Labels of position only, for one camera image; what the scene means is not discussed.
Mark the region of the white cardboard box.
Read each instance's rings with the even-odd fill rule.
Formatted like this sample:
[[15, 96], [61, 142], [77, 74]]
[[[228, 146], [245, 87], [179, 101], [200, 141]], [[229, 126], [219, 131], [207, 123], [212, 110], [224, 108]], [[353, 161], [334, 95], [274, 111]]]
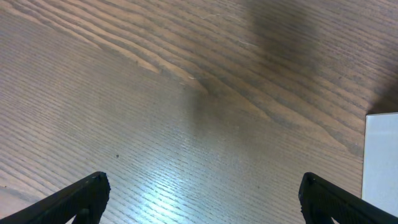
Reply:
[[397, 216], [397, 113], [366, 117], [361, 198]]

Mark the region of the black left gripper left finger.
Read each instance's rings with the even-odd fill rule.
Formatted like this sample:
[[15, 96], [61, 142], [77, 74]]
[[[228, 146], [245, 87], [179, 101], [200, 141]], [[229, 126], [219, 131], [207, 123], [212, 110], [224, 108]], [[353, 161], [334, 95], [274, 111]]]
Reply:
[[109, 200], [110, 184], [106, 173], [91, 175], [58, 192], [2, 218], [2, 224], [98, 224]]

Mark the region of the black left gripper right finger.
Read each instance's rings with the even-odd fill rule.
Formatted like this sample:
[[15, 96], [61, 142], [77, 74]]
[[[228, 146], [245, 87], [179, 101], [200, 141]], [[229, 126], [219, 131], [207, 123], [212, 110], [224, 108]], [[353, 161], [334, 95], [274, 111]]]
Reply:
[[298, 199], [306, 224], [397, 223], [397, 217], [312, 172], [304, 173]]

